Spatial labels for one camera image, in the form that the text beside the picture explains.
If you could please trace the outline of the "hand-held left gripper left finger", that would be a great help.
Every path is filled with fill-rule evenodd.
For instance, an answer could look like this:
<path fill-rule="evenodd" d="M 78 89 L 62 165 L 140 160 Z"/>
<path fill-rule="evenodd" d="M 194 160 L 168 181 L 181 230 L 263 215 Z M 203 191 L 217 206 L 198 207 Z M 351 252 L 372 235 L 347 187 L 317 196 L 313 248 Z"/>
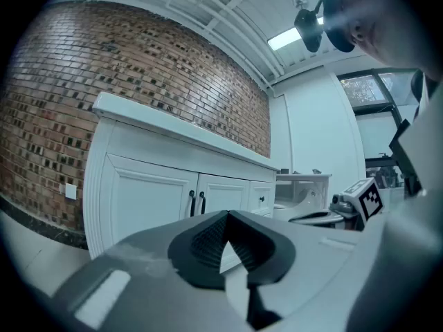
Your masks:
<path fill-rule="evenodd" d="M 223 291 L 225 279 L 220 274 L 228 211 L 212 213 L 204 221 L 173 238 L 168 258 L 176 273 L 197 288 Z"/>

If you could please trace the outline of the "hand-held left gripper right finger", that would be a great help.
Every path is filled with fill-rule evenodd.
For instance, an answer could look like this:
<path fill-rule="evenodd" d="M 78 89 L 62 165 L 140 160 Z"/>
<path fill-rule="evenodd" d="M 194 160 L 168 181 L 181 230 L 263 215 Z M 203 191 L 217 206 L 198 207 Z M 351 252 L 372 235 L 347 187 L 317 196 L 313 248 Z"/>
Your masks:
<path fill-rule="evenodd" d="M 264 307 L 259 287 L 277 283 L 288 273 L 296 257 L 291 240 L 233 210 L 227 214 L 224 239 L 248 272 L 248 324 L 258 331 L 281 320 Z"/>

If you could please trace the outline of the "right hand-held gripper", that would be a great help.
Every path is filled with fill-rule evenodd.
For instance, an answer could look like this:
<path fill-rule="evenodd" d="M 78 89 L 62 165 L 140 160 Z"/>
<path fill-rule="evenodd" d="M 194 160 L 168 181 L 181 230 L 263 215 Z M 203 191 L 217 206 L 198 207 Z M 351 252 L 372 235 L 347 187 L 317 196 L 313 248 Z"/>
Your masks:
<path fill-rule="evenodd" d="M 347 229 L 362 231 L 371 216 L 383 209 L 375 180 L 364 178 L 333 195 L 329 210 L 343 217 Z M 328 210 L 289 219 L 300 225 L 336 225 L 338 216 Z"/>

